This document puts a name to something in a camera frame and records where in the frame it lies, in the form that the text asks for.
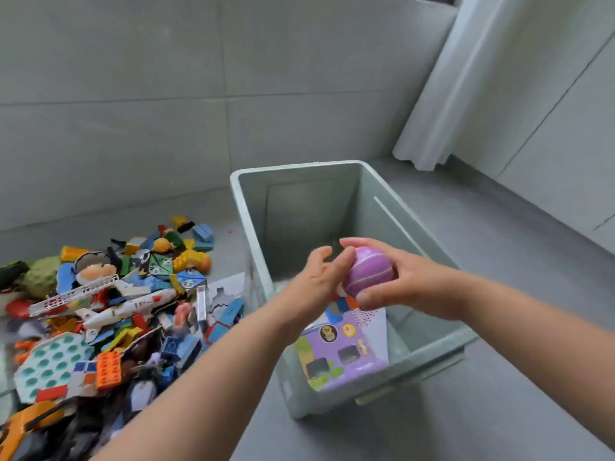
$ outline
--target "yellow round sticker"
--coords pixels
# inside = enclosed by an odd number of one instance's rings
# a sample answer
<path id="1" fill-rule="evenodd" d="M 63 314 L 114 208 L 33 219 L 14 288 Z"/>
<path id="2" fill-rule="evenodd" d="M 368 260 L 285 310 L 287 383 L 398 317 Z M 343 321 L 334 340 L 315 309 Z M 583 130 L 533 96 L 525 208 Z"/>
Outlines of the yellow round sticker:
<path id="1" fill-rule="evenodd" d="M 342 331 L 344 332 L 344 335 L 349 338 L 352 338 L 354 334 L 357 333 L 357 329 L 351 323 L 345 323 L 344 326 L 342 326 Z"/>

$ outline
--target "white toy airplane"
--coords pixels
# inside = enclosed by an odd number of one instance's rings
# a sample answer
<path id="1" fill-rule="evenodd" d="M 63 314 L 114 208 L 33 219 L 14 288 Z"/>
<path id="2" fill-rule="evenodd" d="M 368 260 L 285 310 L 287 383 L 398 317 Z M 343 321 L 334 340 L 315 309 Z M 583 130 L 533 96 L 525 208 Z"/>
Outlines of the white toy airplane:
<path id="1" fill-rule="evenodd" d="M 112 325 L 138 313 L 148 313 L 155 307 L 173 301 L 176 296 L 177 292 L 173 288 L 161 289 L 155 293 L 114 305 L 102 312 L 79 309 L 75 313 L 84 320 L 83 326 L 87 328 L 86 343 L 91 343 L 105 325 Z"/>

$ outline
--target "purple ball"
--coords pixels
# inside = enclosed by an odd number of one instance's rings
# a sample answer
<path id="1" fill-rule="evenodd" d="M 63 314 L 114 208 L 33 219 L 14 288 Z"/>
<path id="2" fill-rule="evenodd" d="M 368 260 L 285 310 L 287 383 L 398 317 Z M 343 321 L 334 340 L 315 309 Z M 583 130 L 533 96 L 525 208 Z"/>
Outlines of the purple ball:
<path id="1" fill-rule="evenodd" d="M 366 287 L 379 285 L 395 277 L 389 258 L 373 247 L 358 247 L 357 258 L 342 287 L 346 294 L 357 297 Z"/>

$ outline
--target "light green plastic bin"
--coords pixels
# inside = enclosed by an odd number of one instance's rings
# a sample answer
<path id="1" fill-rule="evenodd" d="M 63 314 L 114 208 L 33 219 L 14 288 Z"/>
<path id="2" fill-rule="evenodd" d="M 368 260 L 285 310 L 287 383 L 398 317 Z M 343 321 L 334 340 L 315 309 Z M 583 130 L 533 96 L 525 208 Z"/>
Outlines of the light green plastic bin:
<path id="1" fill-rule="evenodd" d="M 249 307 L 263 306 L 302 270 L 309 252 L 340 237 L 371 237 L 456 267 L 426 227 L 388 184 L 357 160 L 238 170 L 231 187 L 249 244 Z M 355 399 L 365 404 L 425 379 L 463 358 L 476 338 L 460 322 L 388 307 L 389 367 L 340 388 L 314 391 L 295 349 L 288 347 L 277 376 L 293 418 L 321 414 Z"/>

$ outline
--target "gray floor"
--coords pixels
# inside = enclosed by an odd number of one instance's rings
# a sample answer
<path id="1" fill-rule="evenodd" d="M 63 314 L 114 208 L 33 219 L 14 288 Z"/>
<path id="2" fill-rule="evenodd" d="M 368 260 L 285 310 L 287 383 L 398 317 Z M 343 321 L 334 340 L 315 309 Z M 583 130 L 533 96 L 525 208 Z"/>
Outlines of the gray floor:
<path id="1" fill-rule="evenodd" d="M 615 329 L 615 257 L 451 161 L 419 173 L 393 159 L 374 168 L 465 270 L 497 279 Z M 0 263 L 54 255 L 58 246 L 104 247 L 147 235 L 174 214 L 212 224 L 214 279 L 245 268 L 227 190 L 159 201 L 0 233 Z M 412 390 L 369 406 L 289 420 L 270 382 L 233 460 L 606 460 L 614 454 L 482 341 L 466 359 Z"/>

